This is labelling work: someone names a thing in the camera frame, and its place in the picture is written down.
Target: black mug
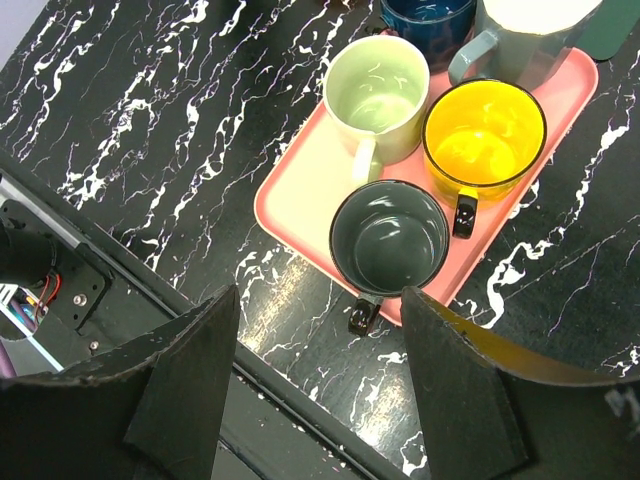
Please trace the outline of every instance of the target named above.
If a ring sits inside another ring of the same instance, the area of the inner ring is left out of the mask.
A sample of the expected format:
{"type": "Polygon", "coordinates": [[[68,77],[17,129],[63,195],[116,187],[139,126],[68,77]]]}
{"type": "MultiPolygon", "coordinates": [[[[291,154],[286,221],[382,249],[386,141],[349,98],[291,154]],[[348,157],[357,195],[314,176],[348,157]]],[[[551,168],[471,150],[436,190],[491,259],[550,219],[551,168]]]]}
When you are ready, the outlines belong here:
{"type": "Polygon", "coordinates": [[[438,274],[449,250],[449,225],[438,202],[399,180],[369,183],[349,195],[331,223],[331,258],[360,295],[349,331],[366,336],[385,298],[422,288],[438,274]]]}

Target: light green mug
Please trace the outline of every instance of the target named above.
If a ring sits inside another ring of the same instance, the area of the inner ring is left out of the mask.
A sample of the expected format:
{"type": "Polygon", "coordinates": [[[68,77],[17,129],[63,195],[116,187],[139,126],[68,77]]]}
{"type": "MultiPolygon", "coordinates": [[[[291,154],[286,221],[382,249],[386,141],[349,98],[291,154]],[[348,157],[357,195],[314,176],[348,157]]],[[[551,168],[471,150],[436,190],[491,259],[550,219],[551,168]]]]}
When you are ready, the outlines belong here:
{"type": "Polygon", "coordinates": [[[429,66],[399,37],[375,35],[349,44],[333,59],[323,99],[340,140],[354,155],[354,186],[378,180],[385,165],[420,144],[429,66]]]}

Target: gray mug handle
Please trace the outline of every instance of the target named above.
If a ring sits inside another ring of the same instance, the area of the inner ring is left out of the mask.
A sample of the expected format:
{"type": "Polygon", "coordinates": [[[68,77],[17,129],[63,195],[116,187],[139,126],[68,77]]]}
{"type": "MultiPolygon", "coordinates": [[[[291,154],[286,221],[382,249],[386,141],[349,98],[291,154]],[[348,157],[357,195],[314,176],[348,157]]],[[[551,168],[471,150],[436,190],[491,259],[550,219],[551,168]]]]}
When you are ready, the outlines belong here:
{"type": "Polygon", "coordinates": [[[465,75],[480,58],[498,47],[498,36],[491,30],[483,30],[458,50],[449,64],[449,82],[452,86],[464,80],[465,75]]]}

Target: dark gray mug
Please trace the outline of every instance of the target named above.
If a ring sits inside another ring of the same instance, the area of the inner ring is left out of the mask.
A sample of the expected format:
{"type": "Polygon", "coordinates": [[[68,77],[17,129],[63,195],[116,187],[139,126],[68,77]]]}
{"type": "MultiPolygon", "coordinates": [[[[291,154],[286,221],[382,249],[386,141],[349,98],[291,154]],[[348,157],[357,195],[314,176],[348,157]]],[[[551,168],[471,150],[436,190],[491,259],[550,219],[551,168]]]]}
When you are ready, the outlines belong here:
{"type": "Polygon", "coordinates": [[[329,234],[331,258],[361,292],[349,331],[367,335],[385,298],[404,287],[424,287],[438,274],[449,250],[449,225],[438,202],[416,185],[380,180],[353,192],[340,205],[329,234]]]}
{"type": "MultiPolygon", "coordinates": [[[[494,18],[496,14],[492,16],[487,10],[489,1],[478,0],[475,37],[453,57],[449,65],[451,85],[462,82],[475,66],[477,77],[514,83],[529,91],[539,87],[556,73],[575,46],[598,9],[593,3],[586,5],[584,16],[573,26],[535,34],[505,28],[494,18]]],[[[553,10],[548,12],[550,18],[555,14],[553,10]]]]}

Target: yellow mug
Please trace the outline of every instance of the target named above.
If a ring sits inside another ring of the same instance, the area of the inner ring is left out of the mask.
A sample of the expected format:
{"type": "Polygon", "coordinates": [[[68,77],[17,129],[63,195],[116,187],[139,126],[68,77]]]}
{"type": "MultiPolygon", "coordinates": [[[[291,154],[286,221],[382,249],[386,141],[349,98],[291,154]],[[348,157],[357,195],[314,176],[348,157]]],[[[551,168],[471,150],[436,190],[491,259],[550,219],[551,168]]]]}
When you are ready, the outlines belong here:
{"type": "Polygon", "coordinates": [[[504,198],[535,164],[546,138],[542,107],[516,85],[469,80],[435,101],[422,143],[436,188],[456,208],[454,237],[471,237],[478,201],[504,198]]]}

